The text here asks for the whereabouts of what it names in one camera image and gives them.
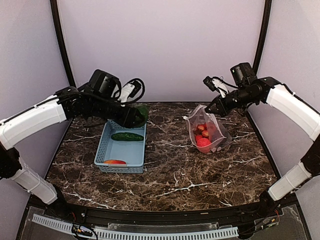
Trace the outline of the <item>red lychee bunch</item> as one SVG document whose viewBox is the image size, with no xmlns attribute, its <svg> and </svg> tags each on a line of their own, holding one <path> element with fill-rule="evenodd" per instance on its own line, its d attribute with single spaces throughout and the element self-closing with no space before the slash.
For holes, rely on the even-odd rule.
<svg viewBox="0 0 320 240">
<path fill-rule="evenodd" d="M 209 139 L 209 132 L 207 130 L 207 125 L 206 124 L 198 124 L 194 130 L 194 137 L 195 137 L 196 142 L 198 139 L 201 139 L 201 138 Z"/>
</svg>

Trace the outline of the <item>clear zip top bag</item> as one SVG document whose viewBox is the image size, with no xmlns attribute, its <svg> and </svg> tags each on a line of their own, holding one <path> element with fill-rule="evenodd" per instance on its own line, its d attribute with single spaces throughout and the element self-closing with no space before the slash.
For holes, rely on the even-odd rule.
<svg viewBox="0 0 320 240">
<path fill-rule="evenodd" d="M 205 111 L 205 105 L 198 105 L 186 122 L 191 143 L 203 154 L 219 152 L 231 144 L 232 137 L 214 114 Z"/>
</svg>

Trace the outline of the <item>red apple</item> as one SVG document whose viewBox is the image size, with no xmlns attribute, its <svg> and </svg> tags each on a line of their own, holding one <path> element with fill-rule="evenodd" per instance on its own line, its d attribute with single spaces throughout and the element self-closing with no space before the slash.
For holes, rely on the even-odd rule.
<svg viewBox="0 0 320 240">
<path fill-rule="evenodd" d="M 199 138 L 196 142 L 198 148 L 205 148 L 211 144 L 211 141 L 208 138 L 202 137 Z"/>
</svg>

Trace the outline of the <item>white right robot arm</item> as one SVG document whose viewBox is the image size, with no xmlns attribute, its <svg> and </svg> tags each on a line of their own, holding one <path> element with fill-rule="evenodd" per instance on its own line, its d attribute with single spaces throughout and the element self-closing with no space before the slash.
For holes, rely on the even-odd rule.
<svg viewBox="0 0 320 240">
<path fill-rule="evenodd" d="M 281 174 L 255 205 L 255 213 L 266 217 L 274 202 L 320 175 L 320 113 L 273 77 L 252 79 L 225 96 L 218 94 L 205 111 L 225 117 L 248 107 Z"/>
</svg>

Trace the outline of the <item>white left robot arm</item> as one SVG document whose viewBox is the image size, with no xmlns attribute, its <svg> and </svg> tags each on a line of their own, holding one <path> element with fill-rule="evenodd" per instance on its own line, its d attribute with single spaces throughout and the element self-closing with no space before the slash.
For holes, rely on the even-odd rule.
<svg viewBox="0 0 320 240">
<path fill-rule="evenodd" d="M 121 127 L 137 128 L 146 117 L 129 102 L 102 97 L 85 88 L 66 87 L 45 100 L 0 122 L 0 177 L 10 179 L 38 197 L 60 218 L 67 218 L 70 206 L 58 190 L 31 169 L 16 145 L 24 139 L 75 117 L 112 120 Z"/>
</svg>

